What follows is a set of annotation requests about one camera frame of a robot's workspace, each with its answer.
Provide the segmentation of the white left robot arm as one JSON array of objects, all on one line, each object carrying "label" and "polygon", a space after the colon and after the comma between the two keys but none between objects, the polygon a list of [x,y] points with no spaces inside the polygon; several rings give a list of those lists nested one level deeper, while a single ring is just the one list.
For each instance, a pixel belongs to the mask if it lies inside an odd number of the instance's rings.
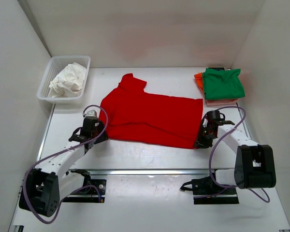
[{"label": "white left robot arm", "polygon": [[89,191],[90,172],[74,165],[95,144],[106,140],[103,121],[96,116],[85,116],[83,125],[72,133],[60,154],[44,159],[28,172],[18,206],[51,217],[70,194]]}]

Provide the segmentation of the red t shirt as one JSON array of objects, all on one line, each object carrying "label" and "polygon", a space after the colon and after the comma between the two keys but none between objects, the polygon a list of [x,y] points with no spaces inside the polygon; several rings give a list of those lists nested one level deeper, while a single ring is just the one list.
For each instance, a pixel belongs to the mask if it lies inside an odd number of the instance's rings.
[{"label": "red t shirt", "polygon": [[113,140],[193,149],[203,100],[146,93],[147,82],[124,75],[102,101],[99,119]]}]

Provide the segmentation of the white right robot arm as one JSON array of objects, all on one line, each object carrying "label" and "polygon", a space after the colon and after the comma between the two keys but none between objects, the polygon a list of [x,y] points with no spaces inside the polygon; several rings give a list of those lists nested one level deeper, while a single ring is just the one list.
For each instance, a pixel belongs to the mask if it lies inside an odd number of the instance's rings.
[{"label": "white right robot arm", "polygon": [[[273,150],[269,145],[260,145],[242,134],[218,109],[207,112],[201,120],[196,149],[212,148],[209,157],[207,189],[219,193],[228,188],[262,189],[276,185]],[[214,151],[223,142],[235,153],[235,167],[212,171]]]}]

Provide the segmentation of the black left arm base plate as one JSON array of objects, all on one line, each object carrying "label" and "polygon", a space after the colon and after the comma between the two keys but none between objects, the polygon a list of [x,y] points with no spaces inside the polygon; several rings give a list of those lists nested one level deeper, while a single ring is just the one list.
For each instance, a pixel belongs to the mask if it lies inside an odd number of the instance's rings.
[{"label": "black left arm base plate", "polygon": [[92,185],[94,187],[85,188],[73,193],[63,199],[64,203],[104,203],[107,176],[106,175],[91,175],[84,182],[84,186]]}]

